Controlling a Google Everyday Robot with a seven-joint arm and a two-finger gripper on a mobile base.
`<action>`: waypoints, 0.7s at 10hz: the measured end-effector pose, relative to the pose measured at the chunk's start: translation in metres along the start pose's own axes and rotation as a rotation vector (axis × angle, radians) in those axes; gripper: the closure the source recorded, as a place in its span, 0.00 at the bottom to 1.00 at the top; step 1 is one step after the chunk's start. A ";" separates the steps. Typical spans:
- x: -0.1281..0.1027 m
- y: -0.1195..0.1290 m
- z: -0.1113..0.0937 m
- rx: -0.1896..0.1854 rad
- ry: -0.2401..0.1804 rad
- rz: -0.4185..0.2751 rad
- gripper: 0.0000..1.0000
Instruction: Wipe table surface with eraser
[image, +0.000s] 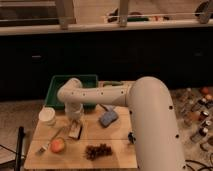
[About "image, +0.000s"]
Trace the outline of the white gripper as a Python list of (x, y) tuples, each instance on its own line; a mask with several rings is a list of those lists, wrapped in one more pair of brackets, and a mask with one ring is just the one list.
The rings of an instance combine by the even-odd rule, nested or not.
[(83, 114), (83, 105), (80, 103), (66, 103), (65, 114), (69, 119), (79, 120)]

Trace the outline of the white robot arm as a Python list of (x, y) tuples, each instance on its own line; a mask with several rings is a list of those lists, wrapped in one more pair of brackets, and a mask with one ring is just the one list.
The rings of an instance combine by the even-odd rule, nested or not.
[(187, 171), (173, 101), (161, 80), (146, 76), (130, 85), (82, 88), (72, 78), (58, 90), (57, 97), (66, 112), (83, 103), (127, 107), (138, 170)]

